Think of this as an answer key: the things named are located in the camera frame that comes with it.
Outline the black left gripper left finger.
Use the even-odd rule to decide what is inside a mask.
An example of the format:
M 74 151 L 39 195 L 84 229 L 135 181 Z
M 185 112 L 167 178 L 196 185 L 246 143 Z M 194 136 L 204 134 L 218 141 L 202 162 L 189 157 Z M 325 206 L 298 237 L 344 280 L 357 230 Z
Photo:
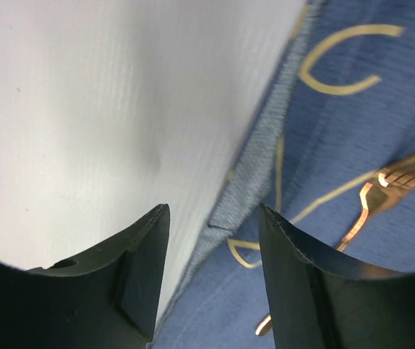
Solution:
M 146 348 L 156 318 L 170 210 L 52 267 L 0 262 L 0 348 Z

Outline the blue cloth placemat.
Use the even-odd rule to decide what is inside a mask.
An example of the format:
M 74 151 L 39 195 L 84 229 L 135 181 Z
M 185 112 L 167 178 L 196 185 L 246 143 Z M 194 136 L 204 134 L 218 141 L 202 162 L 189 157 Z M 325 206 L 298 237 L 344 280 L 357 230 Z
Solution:
M 363 186 L 413 154 L 415 1 L 308 1 L 152 346 L 275 347 L 260 204 L 353 257 L 415 271 L 415 190 L 347 237 Z

